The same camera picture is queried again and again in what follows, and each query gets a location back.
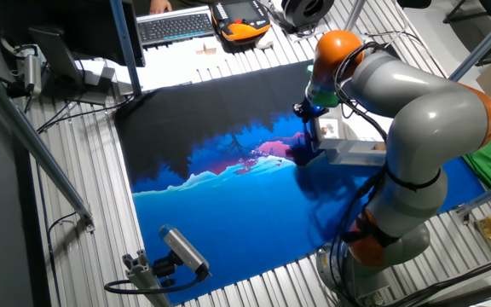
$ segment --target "computer monitor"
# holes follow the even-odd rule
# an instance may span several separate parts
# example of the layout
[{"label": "computer monitor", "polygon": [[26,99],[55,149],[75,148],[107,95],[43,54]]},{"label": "computer monitor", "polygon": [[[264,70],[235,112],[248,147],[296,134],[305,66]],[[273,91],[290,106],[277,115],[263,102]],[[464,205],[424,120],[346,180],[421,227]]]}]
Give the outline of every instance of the computer monitor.
[{"label": "computer monitor", "polygon": [[[132,1],[122,4],[136,65],[144,67]],[[102,57],[126,65],[109,0],[0,1],[0,35],[14,46],[39,45],[59,89],[47,96],[72,99],[85,91],[77,59]]]}]

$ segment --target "gray robot arm segment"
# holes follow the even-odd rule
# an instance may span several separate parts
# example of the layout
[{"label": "gray robot arm segment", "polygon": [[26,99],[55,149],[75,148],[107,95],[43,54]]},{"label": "gray robot arm segment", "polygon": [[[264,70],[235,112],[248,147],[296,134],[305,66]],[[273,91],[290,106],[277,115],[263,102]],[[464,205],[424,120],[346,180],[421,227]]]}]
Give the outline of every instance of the gray robot arm segment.
[{"label": "gray robot arm segment", "polygon": [[[386,175],[366,207],[372,215],[369,223],[392,238],[410,236],[446,199],[448,180],[442,165],[491,139],[491,99],[384,52],[363,60],[351,89],[368,111],[394,118],[386,144]],[[388,267],[396,264],[399,251],[420,254],[418,246],[427,245],[418,243],[425,238],[398,240],[385,248],[370,238],[370,244],[358,241],[349,249],[367,267]]]}]

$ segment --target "blue cloth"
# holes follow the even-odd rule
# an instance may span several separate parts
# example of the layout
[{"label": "blue cloth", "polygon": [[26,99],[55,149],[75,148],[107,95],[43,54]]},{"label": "blue cloth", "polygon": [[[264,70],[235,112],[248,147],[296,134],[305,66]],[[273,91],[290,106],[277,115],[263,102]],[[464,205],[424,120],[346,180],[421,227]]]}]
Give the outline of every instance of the blue cloth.
[{"label": "blue cloth", "polygon": [[[161,226],[175,226],[210,262],[212,277],[173,303],[287,264],[331,240],[356,189],[377,167],[329,165],[292,113],[309,62],[162,89],[118,110],[142,239],[165,257]],[[446,211],[483,189],[459,158],[444,165]],[[354,216],[361,208],[358,202]],[[177,285],[194,274],[172,276]]]},{"label": "blue cloth", "polygon": [[[205,174],[164,192],[134,194],[147,255],[168,253],[160,225],[178,228],[210,262],[212,277],[187,291],[171,293],[179,303],[289,263],[335,235],[344,208],[378,168],[329,165],[325,156],[305,167],[274,157],[260,159],[251,172],[241,166],[215,176]],[[441,211],[472,200],[482,186],[461,159],[444,165],[449,190]],[[361,206],[355,206],[355,214]],[[174,278],[194,275],[185,267]]]}]

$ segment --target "keyboard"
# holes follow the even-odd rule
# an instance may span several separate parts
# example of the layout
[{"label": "keyboard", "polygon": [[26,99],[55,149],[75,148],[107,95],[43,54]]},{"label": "keyboard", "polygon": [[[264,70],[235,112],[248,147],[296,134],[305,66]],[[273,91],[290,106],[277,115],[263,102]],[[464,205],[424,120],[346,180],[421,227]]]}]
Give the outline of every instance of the keyboard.
[{"label": "keyboard", "polygon": [[138,22],[143,46],[174,42],[215,33],[208,14],[187,14],[177,17]]}]

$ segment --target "robotic arm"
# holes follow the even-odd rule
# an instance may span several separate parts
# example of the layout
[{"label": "robotic arm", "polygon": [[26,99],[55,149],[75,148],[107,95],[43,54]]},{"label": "robotic arm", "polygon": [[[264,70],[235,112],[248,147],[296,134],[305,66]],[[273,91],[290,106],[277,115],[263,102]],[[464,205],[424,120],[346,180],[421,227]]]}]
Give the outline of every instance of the robotic arm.
[{"label": "robotic arm", "polygon": [[[361,45],[356,35],[345,31],[320,39],[306,89],[313,105],[336,107],[328,98],[334,96],[334,72]],[[429,246],[424,222],[438,212],[448,190],[442,165],[491,141],[491,98],[383,51],[363,51],[347,73],[348,96],[368,112],[394,118],[383,178],[344,235],[355,273],[374,275]]]}]

